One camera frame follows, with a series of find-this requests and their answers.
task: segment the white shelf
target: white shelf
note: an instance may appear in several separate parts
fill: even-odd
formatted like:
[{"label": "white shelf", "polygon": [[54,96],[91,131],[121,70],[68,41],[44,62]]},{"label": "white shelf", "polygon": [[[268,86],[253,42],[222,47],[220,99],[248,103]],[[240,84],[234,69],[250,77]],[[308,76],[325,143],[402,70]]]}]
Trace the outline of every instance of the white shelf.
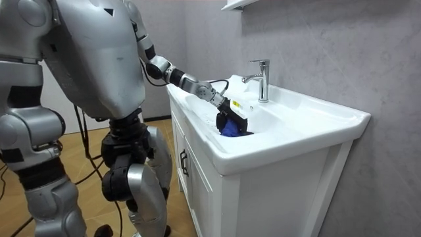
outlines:
[{"label": "white shelf", "polygon": [[257,2],[258,0],[228,0],[228,3],[225,7],[222,8],[223,11],[228,10],[242,10],[244,6]]}]

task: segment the chrome faucet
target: chrome faucet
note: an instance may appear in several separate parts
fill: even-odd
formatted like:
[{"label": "chrome faucet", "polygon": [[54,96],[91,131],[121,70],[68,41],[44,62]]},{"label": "chrome faucet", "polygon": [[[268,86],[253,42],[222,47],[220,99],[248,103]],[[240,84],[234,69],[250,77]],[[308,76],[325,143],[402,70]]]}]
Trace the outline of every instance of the chrome faucet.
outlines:
[{"label": "chrome faucet", "polygon": [[259,102],[268,103],[269,102],[269,64],[268,59],[263,60],[253,60],[250,62],[259,62],[260,65],[260,74],[245,76],[241,80],[243,83],[248,83],[250,80],[260,81],[259,86]]}]

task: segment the black cable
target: black cable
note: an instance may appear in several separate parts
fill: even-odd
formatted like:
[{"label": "black cable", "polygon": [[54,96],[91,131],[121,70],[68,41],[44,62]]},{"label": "black cable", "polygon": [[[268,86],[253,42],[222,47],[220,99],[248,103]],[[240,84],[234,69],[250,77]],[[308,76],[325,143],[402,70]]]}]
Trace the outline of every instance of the black cable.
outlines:
[{"label": "black cable", "polygon": [[[97,173],[98,177],[102,180],[103,179],[103,176],[99,172],[98,167],[96,166],[96,164],[93,162],[93,159],[92,159],[91,154],[89,152],[89,133],[87,131],[87,124],[86,124],[85,113],[82,112],[82,115],[83,115],[83,118],[84,118],[84,128],[82,128],[82,121],[80,119],[79,110],[78,110],[77,106],[75,106],[75,105],[74,105],[74,111],[76,113],[76,118],[78,119],[78,125],[79,125],[79,129],[80,129],[80,136],[82,137],[82,143],[84,144],[84,147],[85,147],[85,155],[89,159],[89,161],[91,162],[91,165],[94,168],[94,171]],[[117,207],[118,216],[120,217],[120,237],[122,237],[122,235],[123,235],[123,216],[122,216],[121,209],[120,209],[120,206],[118,205],[118,203],[115,201],[114,204]]]},{"label": "black cable", "polygon": [[3,171],[3,173],[1,173],[1,176],[0,176],[0,179],[1,179],[1,181],[3,181],[3,188],[2,188],[2,190],[1,190],[1,196],[0,196],[0,201],[3,199],[3,196],[5,195],[5,191],[6,191],[6,181],[5,181],[5,179],[3,178],[3,175],[5,175],[5,173],[6,173],[6,171],[8,170],[9,168],[5,168],[5,170]]},{"label": "black cable", "polygon": [[215,82],[226,82],[226,86],[224,88],[224,91],[228,90],[228,88],[230,87],[230,82],[226,79],[215,80],[215,81],[212,81],[212,82],[209,82],[209,83],[215,83]]},{"label": "black cable", "polygon": [[140,65],[142,66],[143,73],[144,73],[144,75],[145,75],[145,77],[146,77],[146,80],[147,80],[147,81],[148,81],[148,82],[149,82],[152,86],[162,87],[162,86],[169,85],[169,83],[165,83],[165,84],[162,84],[162,85],[158,85],[158,84],[152,83],[151,79],[149,78],[149,75],[146,73],[145,65],[143,65],[142,61],[140,61]]},{"label": "black cable", "polygon": [[75,185],[79,185],[83,182],[85,182],[88,178],[91,178],[91,176],[93,174],[95,174],[97,172],[97,170],[99,170],[99,168],[104,164],[104,161],[101,161],[100,164],[97,166],[97,168],[95,168],[91,173],[89,173],[85,178],[77,181],[76,183],[74,183]]},{"label": "black cable", "polygon": [[96,157],[92,158],[93,160],[98,160],[99,158],[101,158],[102,155],[97,155]]},{"label": "black cable", "polygon": [[15,230],[13,232],[13,234],[11,235],[11,237],[16,237],[18,236],[18,234],[26,227],[29,225],[29,223],[31,223],[31,221],[33,221],[33,217],[29,218],[27,221],[25,221],[25,223],[23,225],[21,225],[17,230]]}]

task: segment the cabinet door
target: cabinet door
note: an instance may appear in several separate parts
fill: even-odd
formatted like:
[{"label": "cabinet door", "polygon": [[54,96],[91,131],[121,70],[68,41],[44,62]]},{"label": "cabinet door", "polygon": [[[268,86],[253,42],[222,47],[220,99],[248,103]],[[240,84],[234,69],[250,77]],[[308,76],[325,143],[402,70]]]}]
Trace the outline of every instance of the cabinet door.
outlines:
[{"label": "cabinet door", "polygon": [[187,151],[184,146],[184,133],[181,129],[180,123],[177,121],[176,117],[173,117],[173,121],[175,126],[174,129],[174,149],[176,151],[176,159],[177,159],[177,175],[180,179],[180,183],[182,185],[182,190],[184,191],[186,197],[188,195],[187,190]]},{"label": "cabinet door", "polygon": [[188,142],[189,153],[189,195],[191,216],[199,237],[212,237],[212,188],[198,163]]}]

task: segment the blue cloth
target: blue cloth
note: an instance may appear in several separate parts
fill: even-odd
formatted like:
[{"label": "blue cloth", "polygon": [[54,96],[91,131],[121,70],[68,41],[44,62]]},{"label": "blue cloth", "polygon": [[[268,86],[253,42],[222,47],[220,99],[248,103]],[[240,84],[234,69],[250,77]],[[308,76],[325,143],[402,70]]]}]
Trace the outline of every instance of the blue cloth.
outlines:
[{"label": "blue cloth", "polygon": [[239,132],[237,124],[233,120],[228,119],[227,123],[225,124],[225,128],[222,129],[221,135],[234,138],[241,136],[241,133]]}]

